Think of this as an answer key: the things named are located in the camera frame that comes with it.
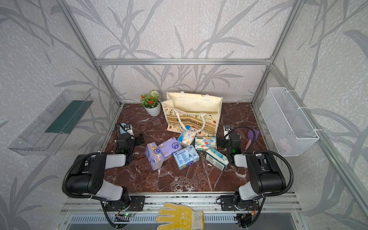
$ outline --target tissue box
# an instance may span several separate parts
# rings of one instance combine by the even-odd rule
[[[161,154],[165,160],[172,157],[173,153],[181,150],[181,145],[175,137],[171,137],[169,140],[158,145],[161,150]]]
[[[156,143],[152,142],[147,144],[145,155],[154,171],[162,166],[164,157]]]
[[[195,131],[195,128],[190,127],[189,125],[185,126],[185,128],[187,130],[190,130],[190,131]],[[179,141],[181,146],[188,147],[194,141],[195,135],[196,135],[195,133],[191,134],[191,133],[184,130],[181,133],[181,135],[179,136],[178,141]]]
[[[193,145],[190,145],[173,154],[179,169],[182,170],[199,161],[199,155]]]
[[[206,151],[205,159],[221,171],[225,171],[226,166],[229,164],[227,157],[212,147]]]
[[[210,147],[217,149],[216,137],[195,137],[195,149],[206,151]]]

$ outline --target gray wall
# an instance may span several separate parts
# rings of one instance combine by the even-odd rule
[[[294,0],[67,0],[98,58],[269,58]],[[264,66],[107,66],[121,101],[157,89],[250,102]]]
[[[76,155],[99,148],[118,109],[54,5],[0,2],[0,229],[52,228],[66,200],[66,170]],[[56,155],[8,150],[64,89],[90,92],[94,102]]]
[[[276,65],[368,188],[368,1],[304,4]],[[259,106],[270,148],[274,148]],[[368,229],[368,220],[318,144],[290,157],[297,195],[311,229]]]

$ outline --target purple spatula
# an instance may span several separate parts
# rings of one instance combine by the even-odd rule
[[[258,138],[258,136],[259,136],[259,131],[258,130],[256,130],[256,129],[253,129],[254,130],[254,132],[255,132],[255,140],[257,140],[257,138]],[[245,149],[247,149],[249,146],[250,146],[250,144],[251,144],[251,142],[252,142],[252,140],[253,140],[253,132],[252,132],[252,130],[249,130],[249,132],[248,132],[248,138],[249,138],[249,141],[248,141],[248,143],[247,143],[247,145],[246,145],[246,147],[245,147]]]

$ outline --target black mounting plate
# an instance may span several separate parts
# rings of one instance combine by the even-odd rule
[[[145,200],[145,196],[130,196],[131,198],[131,205],[129,206],[129,208],[127,210],[125,210],[125,212],[141,212],[143,211],[143,206],[144,206],[144,200]],[[118,212],[119,209],[124,209],[124,205],[123,204],[117,204],[113,201],[110,201],[107,203],[106,207],[105,207],[107,212]]]
[[[237,209],[234,204],[234,196],[233,195],[222,195],[220,196],[221,210],[222,211],[239,211],[239,209],[244,209],[249,212],[254,211],[254,209],[258,210],[259,205],[258,201],[242,201],[241,207]]]

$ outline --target vent grille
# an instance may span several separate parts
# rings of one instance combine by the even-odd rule
[[[156,216],[158,214],[136,214],[133,217],[126,218],[129,224],[154,224],[156,223]],[[113,214],[108,214],[110,220],[114,222]],[[232,213],[205,213],[204,222],[205,223],[235,223]],[[70,219],[70,224],[105,224],[107,220],[104,214],[73,214]]]

